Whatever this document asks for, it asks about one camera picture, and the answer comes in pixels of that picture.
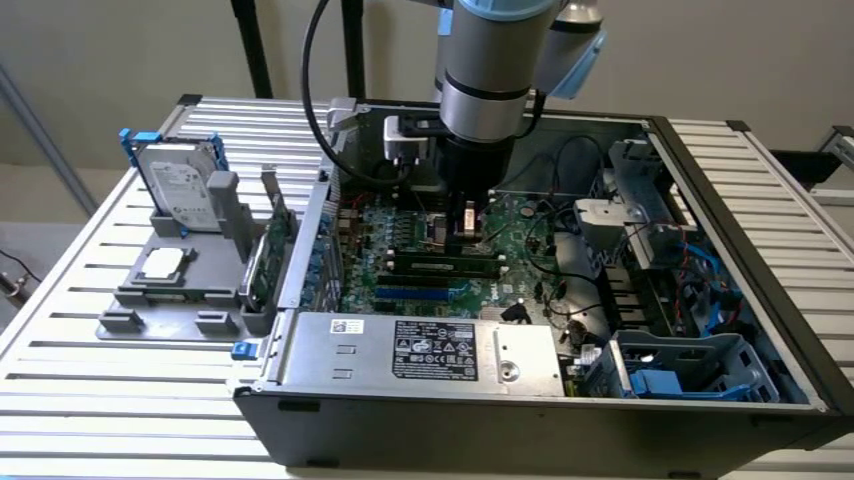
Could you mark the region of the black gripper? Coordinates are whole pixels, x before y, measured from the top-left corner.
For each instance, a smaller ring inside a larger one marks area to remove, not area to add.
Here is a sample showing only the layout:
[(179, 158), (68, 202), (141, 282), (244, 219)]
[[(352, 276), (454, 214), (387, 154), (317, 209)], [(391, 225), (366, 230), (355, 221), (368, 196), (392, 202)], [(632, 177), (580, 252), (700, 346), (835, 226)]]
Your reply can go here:
[(458, 136), (438, 140), (436, 171), (447, 186), (450, 210), (462, 210), (467, 201), (483, 207), (488, 190), (504, 179), (514, 146), (514, 136), (490, 143)]

